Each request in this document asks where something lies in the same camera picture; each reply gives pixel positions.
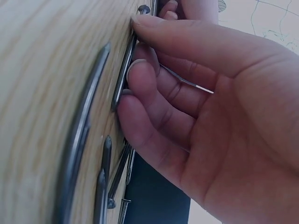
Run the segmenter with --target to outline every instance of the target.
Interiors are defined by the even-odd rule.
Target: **nail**
[[[135,65],[135,64],[137,64],[139,62],[146,62],[146,60],[143,59],[143,58],[141,58],[141,59],[136,59],[135,61],[133,61],[131,63],[131,65],[129,66],[128,71],[127,71],[127,81],[128,81],[128,75],[129,75],[130,69],[133,67],[133,65]]]
[[[178,20],[178,15],[172,11],[167,11],[164,19],[166,20]]]
[[[121,92],[122,95],[134,95],[133,92],[129,89],[123,89]]]
[[[176,4],[176,5],[178,5],[178,2],[175,1],[175,0],[170,0],[168,3],[172,3],[172,4]]]
[[[145,26],[145,27],[155,27],[160,22],[164,21],[164,19],[152,16],[152,15],[135,15],[135,14],[133,14],[131,16],[131,19],[137,25]]]

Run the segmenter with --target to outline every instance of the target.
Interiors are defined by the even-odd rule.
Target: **finger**
[[[167,21],[149,15],[133,20],[137,34],[154,49],[231,78],[287,51],[264,38],[201,21]]]
[[[189,150],[190,132],[195,119],[173,107],[157,90],[153,67],[144,61],[134,61],[128,71],[128,85],[140,100],[153,126],[164,136]]]
[[[136,97],[123,96],[117,112],[121,128],[131,146],[148,164],[181,188],[180,179],[188,153],[153,127],[147,112]]]
[[[144,43],[136,46],[134,60],[136,59],[145,59],[153,66],[157,89],[171,105],[194,118],[198,117],[202,105],[210,96],[209,93],[180,82],[166,69],[161,68],[155,51]]]
[[[177,20],[178,19],[178,15],[172,11],[167,11],[165,16],[164,16],[165,20]]]
[[[218,24],[218,0],[181,0],[188,20],[201,20]]]
[[[167,2],[159,13],[159,17],[164,18],[168,11],[175,12],[178,8],[178,2],[174,0],[170,0]]]

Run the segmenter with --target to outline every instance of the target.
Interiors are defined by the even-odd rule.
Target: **hand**
[[[129,143],[226,224],[298,223],[299,57],[209,22],[134,20],[155,51],[193,62],[170,69],[214,94],[178,82],[139,46],[132,95],[118,107]]]
[[[218,23],[218,0],[161,0],[159,17]]]

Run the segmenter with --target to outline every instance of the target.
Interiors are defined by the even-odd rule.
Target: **wood grain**
[[[110,41],[72,212],[72,223],[91,223],[108,134],[112,172],[120,155],[110,104],[130,15],[141,4],[150,0],[0,0],[0,223],[50,223],[71,119],[96,54]]]

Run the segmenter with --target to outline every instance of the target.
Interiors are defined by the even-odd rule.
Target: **metal nail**
[[[112,181],[112,185],[111,185],[109,193],[108,193],[108,209],[114,209],[115,206],[116,206],[116,203],[114,201],[114,196],[116,194],[118,185],[120,183],[121,176],[122,176],[123,170],[125,168],[130,150],[131,150],[131,146],[128,143],[126,143],[126,145],[125,145],[125,147],[122,151],[121,161],[118,165],[118,168],[116,170],[116,174],[114,176],[114,179]]]
[[[147,14],[150,12],[150,8],[147,5],[142,5],[139,6],[138,11],[140,12],[140,14]],[[116,111],[117,106],[119,104],[120,98],[121,98],[121,93],[126,81],[126,73],[128,71],[128,68],[131,64],[131,60],[132,60],[132,56],[133,56],[133,52],[136,46],[136,42],[137,42],[137,35],[136,33],[133,31],[130,40],[129,40],[129,44],[127,45],[126,48],[126,52],[125,52],[125,56],[124,59],[122,61],[121,64],[121,70],[116,82],[116,87],[115,87],[115,91],[112,97],[112,103],[111,103],[111,110],[113,112]]]
[[[120,210],[120,216],[118,218],[118,224],[124,224],[125,223],[125,217],[128,209],[128,204],[131,202],[131,200],[122,199],[121,200],[121,210]]]
[[[93,224],[107,224],[107,203],[108,203],[108,181],[111,163],[112,141],[110,136],[107,136],[103,146],[103,157],[100,168],[100,173],[97,179]]]
[[[126,185],[128,185],[131,181],[134,158],[135,158],[135,150],[133,148],[131,148],[129,159],[128,159]]]
[[[90,108],[110,49],[111,45],[108,43],[98,53],[69,130],[58,172],[52,217],[55,224],[68,224],[70,222],[71,205],[79,167],[91,125],[89,121]]]
[[[151,1],[151,15],[156,16],[157,15],[157,10],[158,10],[158,1],[157,0],[152,0]]]

